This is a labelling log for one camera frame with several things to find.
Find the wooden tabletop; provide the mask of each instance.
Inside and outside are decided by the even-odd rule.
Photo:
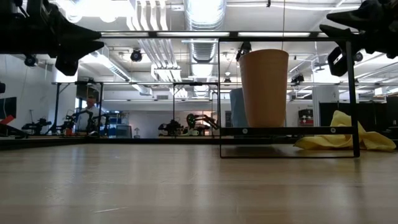
[[[398,155],[382,152],[363,152],[360,159],[222,160],[212,146],[85,144],[3,151],[0,219],[396,223],[397,170]]]

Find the blue container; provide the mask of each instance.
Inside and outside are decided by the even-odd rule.
[[[234,128],[247,128],[249,125],[244,110],[243,89],[231,90],[229,97],[231,98],[232,124]]]

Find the person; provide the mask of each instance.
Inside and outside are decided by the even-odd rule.
[[[100,109],[95,107],[96,103],[96,98],[95,96],[88,96],[87,97],[87,107],[83,108],[81,111],[87,110],[93,113],[93,118],[96,116],[100,115]],[[88,113],[83,113],[79,115],[78,121],[77,121],[77,131],[78,132],[86,132],[87,131],[87,124],[88,124],[88,118],[90,116]],[[98,119],[94,120],[95,126],[98,127]]]

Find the yellow towel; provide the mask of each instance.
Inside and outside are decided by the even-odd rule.
[[[330,126],[351,126],[351,117],[341,111],[335,111]],[[366,132],[358,122],[359,142],[361,149],[393,151],[396,145],[389,138],[371,131]],[[294,145],[302,149],[341,149],[353,147],[353,137],[350,134],[319,135],[304,137]]]

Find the red object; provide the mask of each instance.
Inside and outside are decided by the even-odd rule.
[[[299,121],[299,124],[300,125],[312,125],[313,126],[313,119],[301,119]]]
[[[12,115],[9,115],[6,119],[0,121],[0,124],[8,124],[13,121],[15,118]]]
[[[72,129],[67,128],[67,129],[65,130],[65,135],[71,136],[72,134],[73,134],[73,133],[72,133]]]

